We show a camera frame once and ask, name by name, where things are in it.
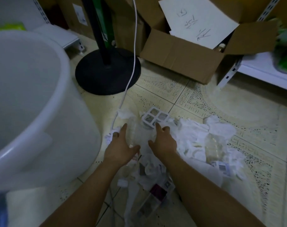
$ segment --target black round base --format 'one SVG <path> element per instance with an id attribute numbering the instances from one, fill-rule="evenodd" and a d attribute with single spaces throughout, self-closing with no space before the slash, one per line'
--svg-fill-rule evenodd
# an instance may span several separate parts
<path id="1" fill-rule="evenodd" d="M 113 95 L 125 91 L 132 75 L 134 54 L 121 48 L 110 48 L 111 64 L 104 65 L 101 54 L 95 50 L 78 63 L 75 78 L 87 92 L 95 95 Z M 129 84 L 133 86 L 141 74 L 141 65 L 136 57 L 135 71 Z"/>

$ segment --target person's left hand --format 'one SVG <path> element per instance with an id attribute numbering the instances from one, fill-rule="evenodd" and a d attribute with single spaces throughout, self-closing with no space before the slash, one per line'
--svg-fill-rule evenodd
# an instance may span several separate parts
<path id="1" fill-rule="evenodd" d="M 132 148 L 128 147 L 126 143 L 126 128 L 127 124 L 125 123 L 119 133 L 113 133 L 112 141 L 104 154 L 104 162 L 119 168 L 126 165 L 140 149 L 139 145 Z"/>

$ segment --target black stand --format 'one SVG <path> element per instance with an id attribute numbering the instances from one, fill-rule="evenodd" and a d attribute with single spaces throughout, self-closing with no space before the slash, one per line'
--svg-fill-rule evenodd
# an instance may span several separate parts
<path id="1" fill-rule="evenodd" d="M 121 48 L 106 48 L 92 0 L 82 0 L 87 12 L 98 50 L 95 50 L 78 63 L 75 78 L 87 92 L 95 95 L 113 95 L 123 92 L 132 75 L 134 54 Z M 129 88 L 138 80 L 141 66 L 138 58 Z"/>

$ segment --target bottle label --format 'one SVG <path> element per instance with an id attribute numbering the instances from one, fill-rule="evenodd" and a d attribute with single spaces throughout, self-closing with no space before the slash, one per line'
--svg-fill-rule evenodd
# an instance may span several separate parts
<path id="1" fill-rule="evenodd" d="M 230 165 L 228 163 L 212 161 L 210 164 L 221 171 L 224 176 L 230 177 Z"/>

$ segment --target trash pile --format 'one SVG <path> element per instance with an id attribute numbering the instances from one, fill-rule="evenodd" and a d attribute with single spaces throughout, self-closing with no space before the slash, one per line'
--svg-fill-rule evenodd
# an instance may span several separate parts
<path id="1" fill-rule="evenodd" d="M 156 210 L 175 188 L 166 167 L 148 145 L 148 140 L 155 141 L 156 122 L 161 127 L 170 127 L 170 133 L 177 143 L 180 157 L 217 186 L 221 187 L 224 182 L 233 180 L 235 177 L 240 180 L 246 179 L 243 172 L 245 156 L 227 145 L 236 134 L 236 129 L 228 123 L 220 122 L 217 116 L 205 118 L 203 124 L 184 118 L 176 121 L 170 118 L 168 113 L 152 107 L 141 118 L 129 110 L 119 110 L 118 117 L 128 119 L 127 144 L 141 146 L 140 156 L 135 156 L 127 164 L 123 170 L 123 178 L 118 182 L 118 186 L 129 189 L 124 215 L 125 226 L 130 226 L 132 220 L 143 225 L 148 214 Z M 120 127 L 117 127 L 105 137 L 108 144 L 112 140 L 113 133 L 119 131 Z M 150 195 L 141 208 L 135 214 L 131 214 L 132 204 L 139 190 L 138 184 L 149 191 Z"/>

